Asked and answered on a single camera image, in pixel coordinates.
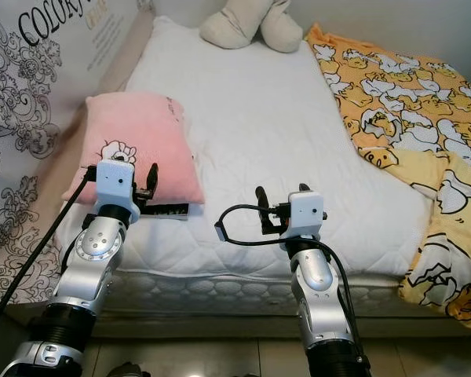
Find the pink pillow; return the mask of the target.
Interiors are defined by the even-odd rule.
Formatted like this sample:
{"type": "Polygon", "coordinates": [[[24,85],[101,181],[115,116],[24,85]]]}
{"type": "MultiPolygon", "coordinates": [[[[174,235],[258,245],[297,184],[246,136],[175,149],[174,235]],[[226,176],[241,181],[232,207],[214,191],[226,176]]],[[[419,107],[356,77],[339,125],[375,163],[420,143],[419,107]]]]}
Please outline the pink pillow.
{"type": "Polygon", "coordinates": [[[204,204],[178,101],[153,91],[114,91],[88,97],[86,111],[80,162],[64,200],[74,193],[88,166],[121,158],[133,165],[135,183],[143,190],[149,188],[151,167],[158,167],[150,204],[204,204]]]}

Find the white quilted mattress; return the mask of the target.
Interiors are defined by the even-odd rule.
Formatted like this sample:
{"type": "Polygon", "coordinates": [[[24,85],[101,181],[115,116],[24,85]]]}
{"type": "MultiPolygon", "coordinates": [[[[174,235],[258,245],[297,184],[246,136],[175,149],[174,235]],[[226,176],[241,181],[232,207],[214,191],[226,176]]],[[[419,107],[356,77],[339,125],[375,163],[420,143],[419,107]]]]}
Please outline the white quilted mattress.
{"type": "Polygon", "coordinates": [[[261,240],[263,186],[285,201],[300,183],[324,199],[321,240],[344,262],[353,304],[365,317],[430,317],[400,297],[430,216],[430,201],[358,156],[336,101],[307,46],[276,53],[260,43],[224,49],[194,28],[156,18],[124,91],[153,91],[184,110],[183,130],[206,201],[188,220],[142,217],[132,224],[105,301],[106,311],[290,316],[297,304],[290,259],[261,240]]]}

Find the grey bed base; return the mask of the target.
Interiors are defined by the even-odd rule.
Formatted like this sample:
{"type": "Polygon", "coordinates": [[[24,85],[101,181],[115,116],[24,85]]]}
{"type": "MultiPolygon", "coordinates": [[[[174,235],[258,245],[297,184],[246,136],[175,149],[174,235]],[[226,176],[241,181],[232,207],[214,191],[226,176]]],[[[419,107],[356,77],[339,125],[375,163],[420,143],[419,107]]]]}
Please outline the grey bed base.
{"type": "MultiPolygon", "coordinates": [[[[450,317],[357,317],[359,334],[368,339],[450,338],[471,330],[450,317]]],[[[297,339],[296,316],[222,316],[207,313],[126,313],[106,311],[91,335],[106,339],[297,339]]]]}

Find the yellow duck print blanket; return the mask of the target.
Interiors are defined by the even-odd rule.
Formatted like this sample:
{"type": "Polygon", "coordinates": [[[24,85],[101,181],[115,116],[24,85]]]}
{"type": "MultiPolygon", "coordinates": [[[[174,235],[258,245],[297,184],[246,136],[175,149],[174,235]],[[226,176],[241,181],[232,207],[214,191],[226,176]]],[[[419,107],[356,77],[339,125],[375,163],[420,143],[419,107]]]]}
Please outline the yellow duck print blanket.
{"type": "Polygon", "coordinates": [[[471,83],[434,57],[330,35],[305,40],[357,153],[429,198],[400,297],[471,330],[471,83]]]}

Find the white floral print panel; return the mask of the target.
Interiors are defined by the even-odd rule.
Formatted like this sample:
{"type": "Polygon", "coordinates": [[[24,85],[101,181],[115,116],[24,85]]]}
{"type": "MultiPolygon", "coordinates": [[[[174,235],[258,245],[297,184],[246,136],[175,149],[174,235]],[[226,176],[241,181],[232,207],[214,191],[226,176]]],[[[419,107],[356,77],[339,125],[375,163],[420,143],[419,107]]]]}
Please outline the white floral print panel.
{"type": "Polygon", "coordinates": [[[139,10],[153,0],[0,0],[0,298],[45,301],[59,270],[57,244],[28,262],[56,218],[46,179],[75,108],[139,10]]]}

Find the robot left leg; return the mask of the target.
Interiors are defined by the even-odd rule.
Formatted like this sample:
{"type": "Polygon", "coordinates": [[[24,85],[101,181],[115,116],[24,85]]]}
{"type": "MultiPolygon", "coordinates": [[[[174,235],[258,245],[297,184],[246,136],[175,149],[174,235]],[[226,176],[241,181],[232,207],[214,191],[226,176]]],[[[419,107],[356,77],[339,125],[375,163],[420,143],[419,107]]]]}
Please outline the robot left leg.
{"type": "Polygon", "coordinates": [[[125,362],[110,370],[106,377],[151,377],[151,375],[138,364],[125,362]]]}

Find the beige plush toy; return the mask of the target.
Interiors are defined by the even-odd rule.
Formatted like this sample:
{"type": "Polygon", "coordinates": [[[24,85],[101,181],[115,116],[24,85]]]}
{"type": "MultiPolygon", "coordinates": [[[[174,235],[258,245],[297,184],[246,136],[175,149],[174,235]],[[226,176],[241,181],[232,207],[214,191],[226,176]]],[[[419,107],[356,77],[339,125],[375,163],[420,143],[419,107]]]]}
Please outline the beige plush toy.
{"type": "Polygon", "coordinates": [[[279,53],[295,53],[304,29],[288,13],[290,0],[228,0],[199,26],[207,42],[226,49],[249,46],[260,35],[279,53]]]}

